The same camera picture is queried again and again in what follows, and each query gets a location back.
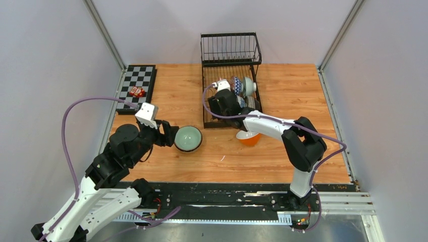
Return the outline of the white blue striped bowl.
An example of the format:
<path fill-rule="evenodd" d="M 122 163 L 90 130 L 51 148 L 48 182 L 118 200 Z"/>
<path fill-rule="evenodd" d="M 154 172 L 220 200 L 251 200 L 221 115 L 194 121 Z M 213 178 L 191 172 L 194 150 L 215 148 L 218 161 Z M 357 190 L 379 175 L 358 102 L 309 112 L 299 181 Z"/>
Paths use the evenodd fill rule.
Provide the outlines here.
<path fill-rule="evenodd" d="M 237 102 L 241 108 L 245 108 L 247 106 L 246 101 L 241 96 L 236 96 Z"/>

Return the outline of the orange geometric pattern bowl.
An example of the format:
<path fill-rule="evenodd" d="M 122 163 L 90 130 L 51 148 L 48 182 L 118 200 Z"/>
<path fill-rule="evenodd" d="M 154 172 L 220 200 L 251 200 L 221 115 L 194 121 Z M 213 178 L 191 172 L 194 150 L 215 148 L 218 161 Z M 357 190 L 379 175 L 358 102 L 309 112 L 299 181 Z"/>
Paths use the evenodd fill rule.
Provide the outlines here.
<path fill-rule="evenodd" d="M 243 90 L 243 84 L 241 82 L 241 80 L 236 77 L 236 76 L 232 76 L 230 78 L 230 86 L 231 86 L 231 91 L 236 95 L 236 96 L 240 96 Z"/>

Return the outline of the beige interior bowl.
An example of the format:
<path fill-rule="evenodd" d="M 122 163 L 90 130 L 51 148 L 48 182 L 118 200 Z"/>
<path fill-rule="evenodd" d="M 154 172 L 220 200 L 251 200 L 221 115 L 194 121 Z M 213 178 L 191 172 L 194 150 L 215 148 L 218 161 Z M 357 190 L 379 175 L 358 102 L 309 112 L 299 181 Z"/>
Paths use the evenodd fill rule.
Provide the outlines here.
<path fill-rule="evenodd" d="M 254 98 L 253 96 L 247 96 L 245 98 L 245 101 L 246 101 L 246 106 L 248 108 L 252 108 L 254 110 L 261 111 L 260 102 L 256 98 Z"/>

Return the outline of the teal dashed pattern bowl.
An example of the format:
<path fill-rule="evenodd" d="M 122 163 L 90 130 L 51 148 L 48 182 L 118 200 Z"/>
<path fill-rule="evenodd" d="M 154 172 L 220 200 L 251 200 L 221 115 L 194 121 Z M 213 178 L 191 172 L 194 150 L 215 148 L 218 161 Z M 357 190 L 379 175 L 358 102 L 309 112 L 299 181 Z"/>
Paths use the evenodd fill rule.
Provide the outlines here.
<path fill-rule="evenodd" d="M 243 83 L 243 96 L 252 96 L 257 90 L 257 84 L 249 77 L 244 77 Z"/>

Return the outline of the white orange bowl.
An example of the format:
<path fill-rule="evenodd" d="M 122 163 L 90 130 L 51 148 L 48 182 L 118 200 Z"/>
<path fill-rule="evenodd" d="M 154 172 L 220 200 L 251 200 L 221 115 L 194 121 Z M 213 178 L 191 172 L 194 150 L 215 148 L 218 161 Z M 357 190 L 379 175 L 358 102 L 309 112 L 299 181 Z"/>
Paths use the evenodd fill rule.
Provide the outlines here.
<path fill-rule="evenodd" d="M 239 131 L 236 134 L 238 141 L 245 146 L 255 146 L 261 138 L 261 134 L 257 132 Z"/>

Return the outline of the black wire dish rack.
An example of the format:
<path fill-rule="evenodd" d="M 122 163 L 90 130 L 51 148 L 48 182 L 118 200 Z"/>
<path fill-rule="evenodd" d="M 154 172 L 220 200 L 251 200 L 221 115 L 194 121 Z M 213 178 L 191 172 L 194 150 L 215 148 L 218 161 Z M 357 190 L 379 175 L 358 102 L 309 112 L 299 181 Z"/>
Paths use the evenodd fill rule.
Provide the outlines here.
<path fill-rule="evenodd" d="M 257 83 L 262 62 L 255 32 L 201 34 L 202 90 L 219 78 Z"/>

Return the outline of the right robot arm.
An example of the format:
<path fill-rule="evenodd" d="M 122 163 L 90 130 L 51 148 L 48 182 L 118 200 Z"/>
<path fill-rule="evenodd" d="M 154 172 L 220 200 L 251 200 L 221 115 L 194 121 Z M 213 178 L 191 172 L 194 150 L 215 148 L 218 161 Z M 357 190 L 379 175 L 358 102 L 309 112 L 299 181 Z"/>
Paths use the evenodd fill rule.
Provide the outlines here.
<path fill-rule="evenodd" d="M 237 97 L 228 89 L 218 91 L 208 101 L 204 109 L 213 117 L 244 132 L 255 132 L 277 139 L 284 144 L 290 163 L 294 166 L 289 206 L 302 210 L 308 204 L 308 194 L 312 190 L 313 171 L 323 158 L 327 145 L 309 119 L 280 119 L 241 106 Z"/>

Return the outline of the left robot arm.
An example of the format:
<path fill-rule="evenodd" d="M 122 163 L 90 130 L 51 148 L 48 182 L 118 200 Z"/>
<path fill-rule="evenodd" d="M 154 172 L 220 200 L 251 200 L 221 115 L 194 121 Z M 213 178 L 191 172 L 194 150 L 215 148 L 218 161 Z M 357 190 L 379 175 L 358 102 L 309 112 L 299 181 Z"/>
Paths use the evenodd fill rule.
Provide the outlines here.
<path fill-rule="evenodd" d="M 155 145 L 171 147 L 178 130 L 178 126 L 171 126 L 165 120 L 156 120 L 154 128 L 144 124 L 119 126 L 103 152 L 86 169 L 78 194 L 73 195 L 51 220 L 34 225 L 31 228 L 34 238 L 39 241 L 88 241 L 130 209 L 161 206 L 154 188 L 147 180 L 139 178 L 113 200 L 92 210 L 130 173 L 130 169 L 145 161 L 144 155 L 151 155 Z"/>

